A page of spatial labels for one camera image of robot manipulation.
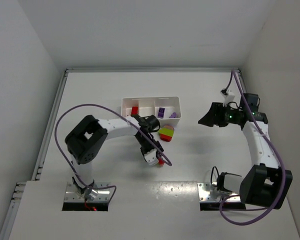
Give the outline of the purple square lego brick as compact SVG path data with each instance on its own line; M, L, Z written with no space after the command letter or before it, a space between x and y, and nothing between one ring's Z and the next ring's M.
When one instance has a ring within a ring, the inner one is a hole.
M158 118L160 118L160 119L164 118L164 116L165 116L165 110L166 110L165 107L159 107L158 113L157 113Z

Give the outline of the red green purple lego stack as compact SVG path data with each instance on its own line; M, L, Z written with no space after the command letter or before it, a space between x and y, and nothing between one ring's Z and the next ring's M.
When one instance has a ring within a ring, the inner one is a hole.
M170 142L174 136L174 132L175 128L173 126L164 125L159 129L158 135L162 141Z

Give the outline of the red rounded lego brick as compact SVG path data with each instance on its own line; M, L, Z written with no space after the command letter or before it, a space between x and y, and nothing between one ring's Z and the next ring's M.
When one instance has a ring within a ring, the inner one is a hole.
M131 115L138 115L139 114L139 107L138 106L133 106L131 108Z

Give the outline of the purple flower lego brick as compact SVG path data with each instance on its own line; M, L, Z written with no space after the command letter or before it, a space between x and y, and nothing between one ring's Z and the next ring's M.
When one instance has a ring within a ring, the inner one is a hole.
M173 112L173 113L169 116L170 119L174 119L174 118L176 118L176 117L177 117L177 113L176 113L176 112Z

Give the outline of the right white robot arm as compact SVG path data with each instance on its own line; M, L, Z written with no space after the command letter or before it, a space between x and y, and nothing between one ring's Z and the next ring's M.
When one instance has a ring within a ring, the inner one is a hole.
M282 167L274 150L269 146L268 118L259 111L259 96L245 93L237 108L229 103L213 102L209 111L198 121L207 127L238 125L246 138L251 169L241 174L222 172L215 189L222 193L238 193L244 204L268 208L279 198L274 209L281 208L293 180L290 170L282 176Z

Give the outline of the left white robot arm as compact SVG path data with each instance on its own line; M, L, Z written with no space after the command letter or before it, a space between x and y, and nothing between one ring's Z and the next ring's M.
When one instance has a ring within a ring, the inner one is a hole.
M140 151L146 163L153 166L162 159L163 151L159 141L152 133L161 127L154 116L141 117L138 114L116 119L96 119L85 116L66 136L65 143L71 155L76 173L73 183L80 192L93 186L91 161L97 156L106 140L134 136L140 144Z

